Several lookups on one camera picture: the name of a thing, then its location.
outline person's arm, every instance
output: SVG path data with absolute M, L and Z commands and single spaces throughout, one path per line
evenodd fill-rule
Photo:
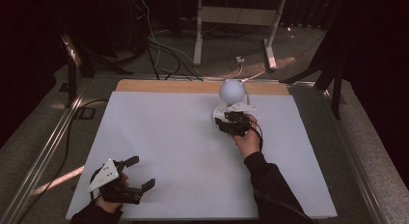
M 126 181 L 128 176 L 122 173 L 122 183 L 128 186 Z M 103 200 L 102 196 L 92 200 L 91 203 L 76 213 L 70 224 L 117 224 L 120 221 L 123 212 L 121 211 L 122 203 L 111 203 Z
M 256 128 L 257 119 L 248 116 Z M 250 129 L 245 136 L 232 138 L 251 174 L 260 223 L 313 223 L 303 212 L 277 165 L 265 161 L 259 151 L 259 136 Z

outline human hand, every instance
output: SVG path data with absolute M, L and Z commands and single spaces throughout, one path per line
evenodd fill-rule
M 247 156 L 255 152 L 259 152 L 259 136 L 254 131 L 254 129 L 257 128 L 258 121 L 253 115 L 246 114 L 246 116 L 252 122 L 252 128 L 250 128 L 249 131 L 247 131 L 247 134 L 243 137 L 239 135 L 234 135 L 232 137 L 243 158 L 246 158 Z
M 127 182 L 127 180 L 129 179 L 129 177 L 125 174 L 122 173 L 121 174 L 121 183 L 124 186 L 129 186 L 129 183 Z M 111 203 L 111 202 L 106 202 L 105 200 L 103 200 L 102 196 L 99 196 L 98 198 L 96 198 L 95 200 L 95 205 L 98 207 L 103 208 L 105 211 L 110 212 L 110 213 L 114 213 L 118 207 L 120 207 L 122 205 L 122 203 Z

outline white ball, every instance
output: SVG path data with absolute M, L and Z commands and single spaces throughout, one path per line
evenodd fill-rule
M 241 102 L 245 94 L 243 82 L 231 79 L 226 79 L 219 91 L 219 97 L 227 104 Z

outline white tabletop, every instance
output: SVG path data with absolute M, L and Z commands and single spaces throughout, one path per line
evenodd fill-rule
M 305 213 L 336 216 L 325 180 L 292 96 L 251 95 L 263 153 L 276 163 Z M 92 173 L 108 158 L 140 162 L 123 171 L 131 187 L 155 178 L 140 205 L 126 204 L 123 219 L 191 220 L 258 217 L 250 175 L 230 136 L 213 123 L 217 94 L 113 92 L 67 219 L 90 202 Z

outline white stand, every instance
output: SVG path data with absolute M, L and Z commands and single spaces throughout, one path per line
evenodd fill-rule
M 268 68 L 276 70 L 276 61 L 271 48 L 286 0 L 280 0 L 276 11 L 252 10 L 236 8 L 203 7 L 202 0 L 198 0 L 198 23 L 196 30 L 196 45 L 193 64 L 199 66 L 202 61 L 202 22 L 235 23 L 250 25 L 271 25 L 271 33 L 268 40 L 264 40 L 264 48 L 268 60 Z

